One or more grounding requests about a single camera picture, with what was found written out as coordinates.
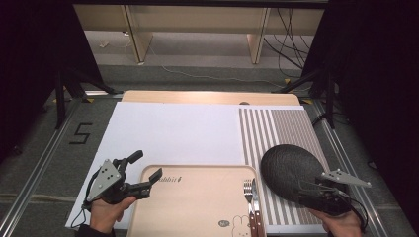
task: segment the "metal bar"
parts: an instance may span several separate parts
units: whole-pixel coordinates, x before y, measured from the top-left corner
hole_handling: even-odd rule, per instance
[[[316,108],[319,115],[325,113],[323,107],[321,106],[321,103],[318,100],[314,101],[314,107]],[[327,137],[329,138],[330,144],[332,145],[336,153],[338,161],[342,166],[342,170],[346,171],[352,176],[358,177],[355,168],[354,166],[352,166],[348,154],[346,153],[341,141],[339,140],[336,131],[334,129],[331,129],[331,127],[325,120],[322,121],[322,125]],[[351,190],[354,194],[355,199],[362,203],[367,211],[367,214],[369,216],[369,227],[373,235],[379,237],[388,236],[384,226],[382,225],[382,221],[377,213],[377,210],[374,208],[374,205],[368,197],[365,189],[362,187],[352,186]]]
[[[31,195],[36,190],[38,184],[40,183],[44,172],[46,171],[52,156],[58,147],[63,134],[68,128],[69,121],[73,116],[74,112],[81,104],[80,100],[73,100],[70,102],[68,107],[68,116],[63,122],[61,129],[56,129],[51,140],[49,141],[46,149],[43,151],[40,160],[38,161],[36,167],[34,168],[33,172],[27,179],[25,185],[23,186],[22,190],[19,192],[18,196],[16,197],[15,201],[13,202],[11,208],[8,210],[6,215],[3,217],[1,226],[0,226],[0,236],[9,237],[12,235],[16,225],[18,224],[22,214],[25,211],[25,208],[28,205],[29,200],[31,199]]]

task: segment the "human hand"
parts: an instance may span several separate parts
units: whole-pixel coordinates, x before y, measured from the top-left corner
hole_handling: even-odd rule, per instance
[[[352,210],[339,216],[332,216],[314,209],[309,209],[309,211],[321,219],[324,230],[326,232],[332,232],[335,237],[362,236],[361,220]]]
[[[123,218],[124,210],[128,209],[135,201],[135,197],[127,197],[117,204],[107,204],[102,199],[93,201],[90,228],[110,234],[115,222],[120,222]]]

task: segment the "cutlery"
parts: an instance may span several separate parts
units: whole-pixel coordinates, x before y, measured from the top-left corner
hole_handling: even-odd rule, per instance
[[[247,200],[247,203],[249,205],[249,224],[250,224],[250,234],[251,237],[258,237],[257,229],[256,229],[256,220],[255,220],[255,214],[253,212],[252,207],[252,181],[251,180],[245,180],[243,184],[244,189],[244,197]]]
[[[262,216],[260,211],[259,205],[259,195],[258,191],[256,190],[256,181],[253,179],[252,181],[252,195],[253,195],[253,207],[255,208],[255,221],[256,221],[256,230],[258,232],[258,237],[264,237],[264,229],[262,223]]]

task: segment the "table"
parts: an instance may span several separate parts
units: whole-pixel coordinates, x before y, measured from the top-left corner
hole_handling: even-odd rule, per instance
[[[242,102],[250,105],[238,105]],[[268,134],[256,125],[261,118],[269,124],[268,132],[273,131],[270,141],[263,141]],[[66,226],[80,210],[91,175],[107,158],[121,159],[138,147],[143,149],[144,158],[126,169],[126,182],[133,184],[145,167],[155,164],[249,165],[259,172],[264,150],[285,143],[306,148],[328,170],[310,120],[295,95],[128,91],[114,110]],[[254,151],[245,146],[259,148]],[[261,196],[269,203],[263,207],[268,233],[323,233],[319,220],[306,218],[304,208],[263,189]],[[130,213],[131,209],[116,228],[128,228]]]

